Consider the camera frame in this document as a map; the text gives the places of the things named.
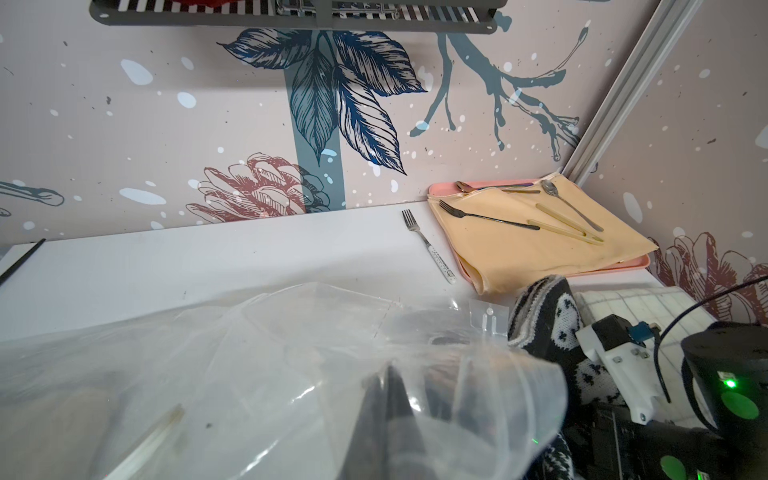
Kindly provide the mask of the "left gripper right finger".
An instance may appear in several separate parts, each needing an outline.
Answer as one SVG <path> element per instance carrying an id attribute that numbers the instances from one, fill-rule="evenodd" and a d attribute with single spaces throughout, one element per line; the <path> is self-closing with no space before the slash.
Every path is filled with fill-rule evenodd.
<path id="1" fill-rule="evenodd" d="M 386 478 L 436 479 L 404 381 L 386 369 Z"/>

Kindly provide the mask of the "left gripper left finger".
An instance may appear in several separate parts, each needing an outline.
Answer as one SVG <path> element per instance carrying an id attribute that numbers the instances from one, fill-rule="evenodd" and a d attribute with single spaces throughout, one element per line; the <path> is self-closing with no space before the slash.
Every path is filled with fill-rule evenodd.
<path id="1" fill-rule="evenodd" d="M 365 380 L 365 394 L 338 473 L 339 479 L 388 478 L 388 393 L 379 374 Z"/>

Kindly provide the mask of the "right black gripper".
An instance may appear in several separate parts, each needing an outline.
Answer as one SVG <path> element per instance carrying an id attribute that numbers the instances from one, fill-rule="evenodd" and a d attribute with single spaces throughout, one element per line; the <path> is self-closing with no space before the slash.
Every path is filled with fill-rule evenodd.
<path id="1" fill-rule="evenodd" d="M 652 424 L 632 420 L 628 407 L 593 402 L 563 428 L 575 471 L 584 479 L 658 479 L 641 439 Z"/>

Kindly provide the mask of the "clear plastic vacuum bag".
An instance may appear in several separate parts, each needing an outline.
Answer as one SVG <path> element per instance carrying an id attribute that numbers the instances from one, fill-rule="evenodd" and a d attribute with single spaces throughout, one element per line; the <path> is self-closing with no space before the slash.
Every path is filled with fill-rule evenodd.
<path id="1" fill-rule="evenodd" d="M 1 347 L 5 479 L 339 479 L 366 387 L 400 373 L 436 479 L 517 479 L 561 368 L 457 309 L 324 284 Z"/>

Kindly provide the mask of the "black white patterned scarf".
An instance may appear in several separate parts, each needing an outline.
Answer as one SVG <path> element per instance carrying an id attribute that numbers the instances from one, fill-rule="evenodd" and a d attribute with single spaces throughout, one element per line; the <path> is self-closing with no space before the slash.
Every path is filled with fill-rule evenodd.
<path id="1" fill-rule="evenodd" d="M 623 397 L 607 369 L 583 353 L 576 333 L 584 327 L 566 278 L 542 278 L 517 299 L 510 317 L 508 345 L 561 367 L 567 384 L 565 429 L 589 418 L 594 401 L 622 405 Z"/>

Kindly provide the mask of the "cream checked cloth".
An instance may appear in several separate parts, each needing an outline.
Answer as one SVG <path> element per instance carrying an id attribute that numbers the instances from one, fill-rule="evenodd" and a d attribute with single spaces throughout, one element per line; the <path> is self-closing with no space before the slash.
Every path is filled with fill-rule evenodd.
<path id="1" fill-rule="evenodd" d="M 653 364 L 663 396 L 655 401 L 656 412 L 652 420 L 685 428 L 704 426 L 695 415 L 685 391 L 681 342 L 706 330 L 714 322 L 709 313 L 698 308 L 674 323 L 679 314 L 694 304 L 693 299 L 678 287 L 578 292 L 575 300 L 586 325 L 616 314 L 632 324 L 644 321 L 656 324 L 662 330 L 669 329 L 658 354 L 653 348 Z"/>

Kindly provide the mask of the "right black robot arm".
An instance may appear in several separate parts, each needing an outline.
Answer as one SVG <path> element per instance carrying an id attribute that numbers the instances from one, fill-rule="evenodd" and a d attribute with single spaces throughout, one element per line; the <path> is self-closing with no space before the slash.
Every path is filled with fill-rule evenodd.
<path id="1" fill-rule="evenodd" d="M 716 322 L 681 342 L 683 388 L 701 427 L 645 425 L 596 404 L 565 432 L 586 479 L 764 479 L 767 330 Z"/>

